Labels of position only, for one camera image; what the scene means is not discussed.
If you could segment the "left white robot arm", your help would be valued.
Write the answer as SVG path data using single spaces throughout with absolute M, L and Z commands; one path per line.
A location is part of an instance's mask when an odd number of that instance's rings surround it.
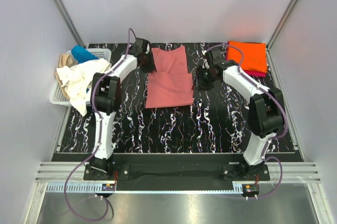
M 151 43 L 143 38 L 136 38 L 109 70 L 93 76 L 90 103 L 96 128 L 93 153 L 85 161 L 87 180 L 107 180 L 117 174 L 112 160 L 113 122 L 122 103 L 122 82 L 136 69 L 144 73 L 156 71 Z

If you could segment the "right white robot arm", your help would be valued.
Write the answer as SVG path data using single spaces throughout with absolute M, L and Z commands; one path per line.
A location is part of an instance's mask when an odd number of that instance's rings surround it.
M 219 80 L 233 87 L 249 103 L 248 125 L 250 139 L 243 159 L 232 171 L 224 171 L 226 179 L 254 179 L 263 172 L 266 152 L 274 139 L 283 137 L 288 130 L 283 94 L 249 76 L 240 62 L 226 60 L 218 45 L 203 51 L 204 63 L 196 69 L 192 88 L 211 90 Z

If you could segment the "salmon pink t-shirt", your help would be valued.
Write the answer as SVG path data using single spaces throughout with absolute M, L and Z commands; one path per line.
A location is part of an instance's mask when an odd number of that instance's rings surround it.
M 148 75 L 147 109 L 172 108 L 193 103 L 192 74 L 187 68 L 185 46 L 171 51 L 152 49 L 156 72 Z

